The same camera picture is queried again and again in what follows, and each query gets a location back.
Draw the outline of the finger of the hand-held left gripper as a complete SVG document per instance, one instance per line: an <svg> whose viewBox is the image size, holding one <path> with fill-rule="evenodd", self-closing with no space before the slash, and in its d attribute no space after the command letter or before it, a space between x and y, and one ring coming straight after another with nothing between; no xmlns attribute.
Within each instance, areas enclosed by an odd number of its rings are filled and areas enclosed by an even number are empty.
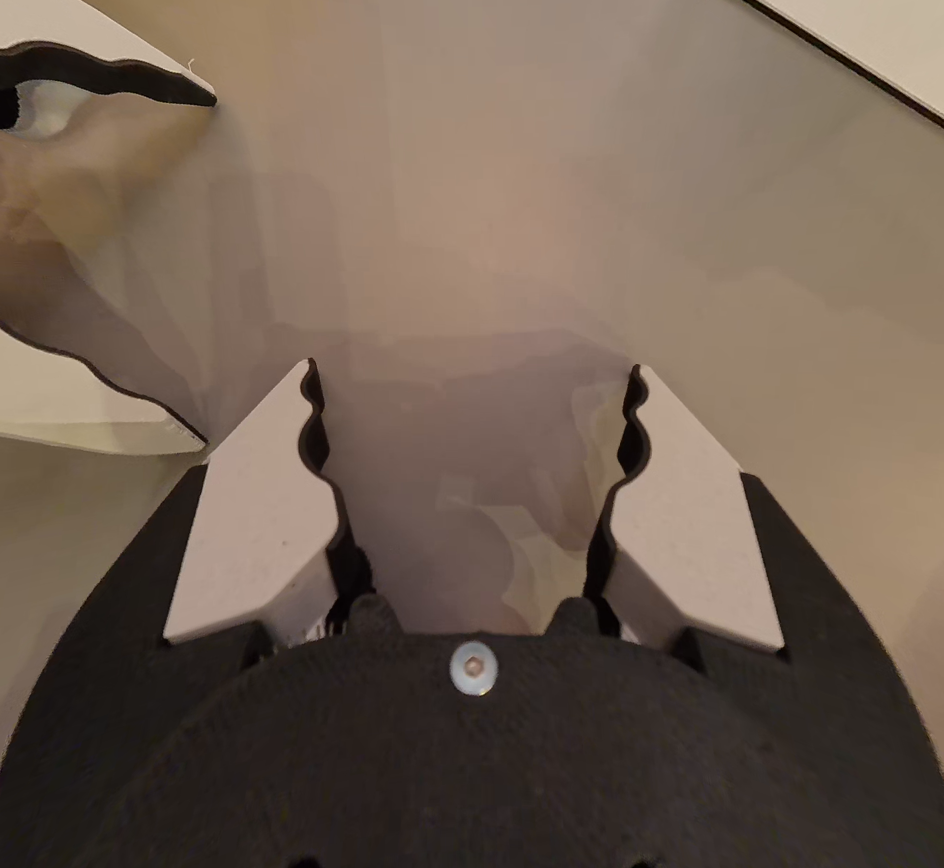
<svg viewBox="0 0 944 868"><path fill-rule="evenodd" d="M109 455L197 453L207 440L169 406L125 389L90 361L2 324L1 437Z"/></svg>
<svg viewBox="0 0 944 868"><path fill-rule="evenodd" d="M213 88L81 0L1 0L1 130L46 140L91 95L212 108Z"/></svg>

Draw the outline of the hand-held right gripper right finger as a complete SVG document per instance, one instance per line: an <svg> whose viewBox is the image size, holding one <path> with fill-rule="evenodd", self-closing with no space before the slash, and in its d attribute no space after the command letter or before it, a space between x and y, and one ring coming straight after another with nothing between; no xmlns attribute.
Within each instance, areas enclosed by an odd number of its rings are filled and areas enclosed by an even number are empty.
<svg viewBox="0 0 944 868"><path fill-rule="evenodd" d="M621 415L621 478L586 556L603 633L666 652L690 629L782 650L738 461L649 366L631 369Z"/></svg>

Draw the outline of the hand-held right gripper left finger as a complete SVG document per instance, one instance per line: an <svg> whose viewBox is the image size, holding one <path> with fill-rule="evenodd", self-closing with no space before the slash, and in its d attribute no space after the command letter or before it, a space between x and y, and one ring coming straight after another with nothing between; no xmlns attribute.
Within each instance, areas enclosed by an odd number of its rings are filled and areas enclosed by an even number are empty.
<svg viewBox="0 0 944 868"><path fill-rule="evenodd" d="M325 397L298 362L209 455L163 629L171 644L259 623L277 647L340 635L373 591L344 496L325 474Z"/></svg>

